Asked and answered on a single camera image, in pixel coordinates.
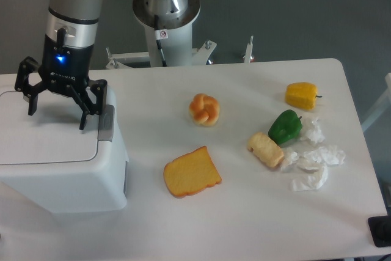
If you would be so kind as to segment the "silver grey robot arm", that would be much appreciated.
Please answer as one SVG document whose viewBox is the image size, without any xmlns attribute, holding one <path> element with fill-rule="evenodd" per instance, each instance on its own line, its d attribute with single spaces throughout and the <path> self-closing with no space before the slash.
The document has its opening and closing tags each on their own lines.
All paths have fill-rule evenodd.
<svg viewBox="0 0 391 261">
<path fill-rule="evenodd" d="M 102 114 L 107 82 L 89 78 L 103 0 L 49 0 L 43 57 L 20 62 L 15 90 L 37 109 L 38 95 L 48 90 L 72 98 L 81 108 L 80 125 L 87 116 Z M 192 63 L 192 24 L 199 0 L 133 0 L 133 12 L 143 25 L 152 67 Z"/>
</svg>

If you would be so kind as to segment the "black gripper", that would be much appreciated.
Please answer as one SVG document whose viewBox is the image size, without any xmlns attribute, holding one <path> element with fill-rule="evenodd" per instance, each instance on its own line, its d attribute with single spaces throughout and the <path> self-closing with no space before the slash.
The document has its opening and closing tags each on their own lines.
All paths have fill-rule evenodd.
<svg viewBox="0 0 391 261">
<path fill-rule="evenodd" d="M 108 82 L 105 79 L 89 79 L 93 46 L 68 46 L 65 44 L 66 33 L 66 28 L 60 28 L 55 40 L 45 37 L 41 66 L 30 56 L 20 62 L 14 88 L 22 92 L 28 102 L 29 116 L 36 112 L 38 95 L 44 90 L 71 97 L 82 110 L 79 129 L 83 130 L 88 115 L 103 113 Z M 37 71 L 42 81 L 32 85 L 29 75 Z"/>
</svg>

